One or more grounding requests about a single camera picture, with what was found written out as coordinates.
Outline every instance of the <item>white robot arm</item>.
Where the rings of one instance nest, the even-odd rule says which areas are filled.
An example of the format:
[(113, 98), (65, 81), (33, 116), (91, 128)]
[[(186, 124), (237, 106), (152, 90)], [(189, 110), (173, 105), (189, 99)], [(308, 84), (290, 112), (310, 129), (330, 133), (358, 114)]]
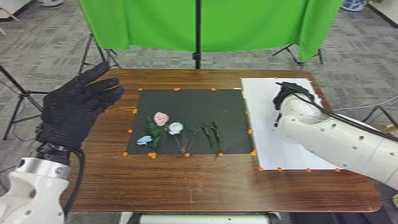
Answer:
[(12, 190), (0, 198), (0, 223), (63, 224), (60, 198), (68, 188), (70, 166), (38, 158), (24, 158), (10, 174)]
[(335, 114), (326, 115), (312, 98), (306, 89), (283, 83), (275, 101), (282, 109), (280, 134), (337, 166), (398, 189), (398, 139), (354, 119)]

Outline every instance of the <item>green screen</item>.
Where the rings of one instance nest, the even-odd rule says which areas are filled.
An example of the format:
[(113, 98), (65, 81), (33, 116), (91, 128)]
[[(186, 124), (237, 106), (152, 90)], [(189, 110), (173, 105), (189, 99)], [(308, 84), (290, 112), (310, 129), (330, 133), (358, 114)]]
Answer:
[[(81, 0), (100, 46), (196, 51), (196, 0)], [(203, 52), (301, 46), (317, 55), (342, 0), (203, 0)]]

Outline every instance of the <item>blue flower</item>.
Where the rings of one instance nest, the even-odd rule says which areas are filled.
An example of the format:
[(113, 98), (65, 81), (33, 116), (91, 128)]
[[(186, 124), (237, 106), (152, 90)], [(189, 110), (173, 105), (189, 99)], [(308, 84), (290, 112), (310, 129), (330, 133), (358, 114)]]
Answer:
[(145, 136), (139, 140), (138, 140), (138, 145), (148, 145), (148, 142), (154, 141), (154, 137), (152, 136)]

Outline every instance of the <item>black glove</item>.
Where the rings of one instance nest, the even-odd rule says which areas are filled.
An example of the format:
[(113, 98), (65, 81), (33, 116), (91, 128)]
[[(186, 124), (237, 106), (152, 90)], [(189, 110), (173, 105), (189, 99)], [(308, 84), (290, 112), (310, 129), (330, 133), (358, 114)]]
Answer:
[(81, 149), (99, 115), (125, 93), (120, 79), (91, 84), (109, 71), (104, 62), (47, 95), (38, 141)]

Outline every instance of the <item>fake flower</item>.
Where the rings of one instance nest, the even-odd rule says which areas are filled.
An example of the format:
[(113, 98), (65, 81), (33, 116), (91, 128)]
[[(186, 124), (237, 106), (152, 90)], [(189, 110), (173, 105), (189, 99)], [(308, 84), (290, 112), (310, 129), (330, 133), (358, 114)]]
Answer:
[(154, 117), (157, 125), (163, 127), (170, 121), (170, 115), (159, 112)]
[(154, 141), (154, 137), (152, 136), (145, 136), (139, 140), (138, 140), (138, 145), (148, 145), (148, 143)]
[(179, 135), (184, 131), (184, 124), (180, 122), (175, 122), (170, 126), (170, 134)]

